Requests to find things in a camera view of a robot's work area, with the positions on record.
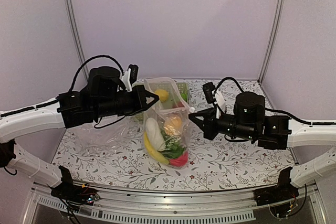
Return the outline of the orange toy fruit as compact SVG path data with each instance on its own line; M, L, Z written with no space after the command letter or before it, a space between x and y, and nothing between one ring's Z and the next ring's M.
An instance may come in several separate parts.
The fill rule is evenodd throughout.
M182 132L182 119L175 115L167 118L164 122L163 129L168 135L179 135Z

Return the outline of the pink zip top bag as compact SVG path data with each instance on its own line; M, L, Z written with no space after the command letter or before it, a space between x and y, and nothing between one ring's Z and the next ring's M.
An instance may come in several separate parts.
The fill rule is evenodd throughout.
M159 96L143 114L144 148L157 162L184 168L188 163L188 115L195 111L188 103L188 84L161 77L144 80L144 86Z

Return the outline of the yellow toy banana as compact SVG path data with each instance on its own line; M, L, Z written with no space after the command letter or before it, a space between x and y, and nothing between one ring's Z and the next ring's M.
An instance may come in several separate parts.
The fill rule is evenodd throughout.
M144 132L144 147L146 148L147 152L149 153L149 155L155 159L157 162L164 164L164 165L168 165L169 164L169 160L166 159L160 152L158 152L150 143L147 133Z

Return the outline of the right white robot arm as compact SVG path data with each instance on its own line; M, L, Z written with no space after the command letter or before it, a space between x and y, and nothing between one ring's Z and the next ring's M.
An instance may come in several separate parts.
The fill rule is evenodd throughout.
M330 146L326 153L302 164L280 171L278 182L271 187L256 189L258 206L288 200L299 195L306 183L335 172L335 122L304 121L288 112L266 116L265 98L253 92L237 95L234 113L221 112L215 106L191 113L188 118L213 140L218 134L257 143L267 150L285 150L298 146Z

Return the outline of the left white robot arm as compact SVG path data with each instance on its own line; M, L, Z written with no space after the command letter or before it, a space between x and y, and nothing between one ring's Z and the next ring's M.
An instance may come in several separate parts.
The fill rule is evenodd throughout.
M99 200L96 189L73 183L69 169L46 163L24 150L16 138L51 129L70 129L107 116L133 116L159 101L159 96L134 85L138 67L125 73L113 67L93 68L81 91L70 90L45 103L1 113L1 167L13 168L51 189L51 195L76 205Z

